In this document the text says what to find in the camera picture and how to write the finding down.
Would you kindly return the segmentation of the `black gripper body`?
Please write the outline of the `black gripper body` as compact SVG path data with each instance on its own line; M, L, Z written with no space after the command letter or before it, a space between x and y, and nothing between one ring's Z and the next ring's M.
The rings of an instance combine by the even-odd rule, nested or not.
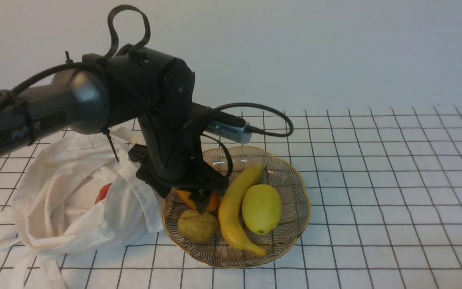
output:
M229 177L204 161L200 144L195 145L193 150L176 155L165 169L160 168L147 146L134 145L128 156L139 165L136 177L150 185L163 199L173 188L224 193L229 187Z

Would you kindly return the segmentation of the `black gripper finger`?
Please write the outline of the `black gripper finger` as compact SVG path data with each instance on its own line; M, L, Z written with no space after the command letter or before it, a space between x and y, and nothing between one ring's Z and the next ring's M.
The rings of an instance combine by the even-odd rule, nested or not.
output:
M206 212L207 205L211 199L213 190L211 189L200 189L192 191L192 200L194 201L197 212L199 214L204 214Z

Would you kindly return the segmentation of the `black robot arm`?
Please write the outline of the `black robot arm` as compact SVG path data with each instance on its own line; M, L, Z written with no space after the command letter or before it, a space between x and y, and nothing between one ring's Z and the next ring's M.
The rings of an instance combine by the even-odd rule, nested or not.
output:
M244 121L192 102L194 86L185 61L148 48L85 55L0 90L0 156L66 127L107 133L136 118L146 142L130 152L137 178L163 199L172 189L191 192L201 212L229 187L229 175L204 161L201 135L213 119Z

